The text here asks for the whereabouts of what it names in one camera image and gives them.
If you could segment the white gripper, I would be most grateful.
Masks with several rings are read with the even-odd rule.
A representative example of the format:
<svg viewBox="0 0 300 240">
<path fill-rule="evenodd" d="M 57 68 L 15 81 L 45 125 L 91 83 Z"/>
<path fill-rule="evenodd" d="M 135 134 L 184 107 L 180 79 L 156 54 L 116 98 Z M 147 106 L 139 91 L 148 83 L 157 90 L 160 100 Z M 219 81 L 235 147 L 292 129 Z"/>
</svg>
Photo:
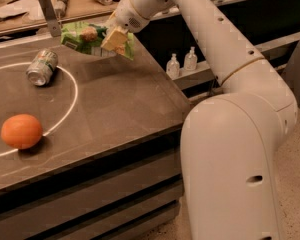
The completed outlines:
<svg viewBox="0 0 300 240">
<path fill-rule="evenodd" d="M 127 41 L 128 30 L 138 33 L 145 28 L 153 16 L 153 2 L 154 0 L 120 0 L 115 12 L 105 22 L 105 26 L 111 29 L 101 47 L 112 51 Z"/>
</svg>

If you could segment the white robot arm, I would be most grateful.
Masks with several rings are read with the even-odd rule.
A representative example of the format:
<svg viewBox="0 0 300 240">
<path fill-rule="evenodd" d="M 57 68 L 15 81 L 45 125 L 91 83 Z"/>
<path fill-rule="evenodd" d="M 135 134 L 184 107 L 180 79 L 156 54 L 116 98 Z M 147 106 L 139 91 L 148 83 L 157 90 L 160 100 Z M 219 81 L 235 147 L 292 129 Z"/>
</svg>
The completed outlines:
<svg viewBox="0 0 300 240">
<path fill-rule="evenodd" d="M 294 94 L 211 0 L 121 0 L 136 33 L 177 6 L 222 92 L 187 115 L 180 156 L 192 240 L 284 240 L 273 155 L 297 121 Z"/>
</svg>

